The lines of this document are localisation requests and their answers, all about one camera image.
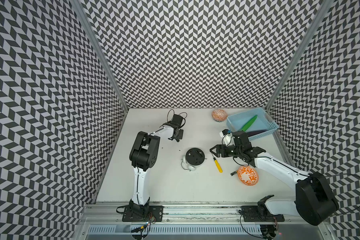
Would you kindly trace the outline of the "yellow handled screwdriver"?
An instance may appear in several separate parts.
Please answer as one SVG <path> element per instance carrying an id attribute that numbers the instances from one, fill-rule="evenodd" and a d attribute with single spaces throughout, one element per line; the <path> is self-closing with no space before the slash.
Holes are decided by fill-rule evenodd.
<path id="1" fill-rule="evenodd" d="M 216 159 L 216 157 L 213 157 L 213 160 L 214 160 L 214 162 L 216 164 L 216 167 L 217 167 L 218 171 L 220 173 L 223 173 L 223 169 L 222 169 L 221 165 L 219 164 L 218 160 Z"/>

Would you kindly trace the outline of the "white twin bell alarm clock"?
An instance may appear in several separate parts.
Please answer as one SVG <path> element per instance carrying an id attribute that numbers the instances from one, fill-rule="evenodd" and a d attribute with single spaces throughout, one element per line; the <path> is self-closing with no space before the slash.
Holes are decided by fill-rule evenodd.
<path id="1" fill-rule="evenodd" d="M 185 171 L 193 172 L 203 164 L 205 159 L 205 153 L 201 149 L 191 148 L 183 155 L 181 167 Z"/>

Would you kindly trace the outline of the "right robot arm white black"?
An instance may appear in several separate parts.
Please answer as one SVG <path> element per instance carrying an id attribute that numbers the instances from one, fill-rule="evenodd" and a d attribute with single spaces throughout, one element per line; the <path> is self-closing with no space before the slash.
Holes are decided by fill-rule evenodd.
<path id="1" fill-rule="evenodd" d="M 274 176 L 294 191 L 291 197 L 268 195 L 258 201 L 261 220 L 276 215 L 300 216 L 308 224 L 317 226 L 340 208 L 329 181 L 321 173 L 308 173 L 292 167 L 251 144 L 216 145 L 210 152 L 218 158 L 239 158 Z"/>

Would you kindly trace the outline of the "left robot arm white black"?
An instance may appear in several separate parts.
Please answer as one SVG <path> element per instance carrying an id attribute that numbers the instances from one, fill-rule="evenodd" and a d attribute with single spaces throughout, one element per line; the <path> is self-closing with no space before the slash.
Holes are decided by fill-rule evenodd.
<path id="1" fill-rule="evenodd" d="M 183 139 L 184 130 L 169 124 L 152 133 L 140 131 L 135 139 L 130 161 L 134 168 L 134 193 L 130 200 L 129 208 L 141 215 L 149 210 L 150 196 L 148 193 L 148 178 L 150 169 L 158 159 L 161 139 L 175 140 Z"/>

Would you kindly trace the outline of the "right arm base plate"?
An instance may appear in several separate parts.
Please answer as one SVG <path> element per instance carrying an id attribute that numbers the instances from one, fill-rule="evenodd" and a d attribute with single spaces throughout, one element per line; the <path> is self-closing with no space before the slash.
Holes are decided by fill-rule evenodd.
<path id="1" fill-rule="evenodd" d="M 283 215 L 271 214 L 265 205 L 260 206 L 241 206 L 239 211 L 245 222 L 284 222 Z"/>

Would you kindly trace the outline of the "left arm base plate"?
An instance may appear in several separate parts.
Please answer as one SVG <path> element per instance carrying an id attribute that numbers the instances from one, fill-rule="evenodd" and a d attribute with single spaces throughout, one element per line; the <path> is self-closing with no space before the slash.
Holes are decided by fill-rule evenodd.
<path id="1" fill-rule="evenodd" d="M 123 212 L 123 222 L 148 222 L 159 223 L 163 219 L 164 206 L 133 206 L 126 207 Z"/>

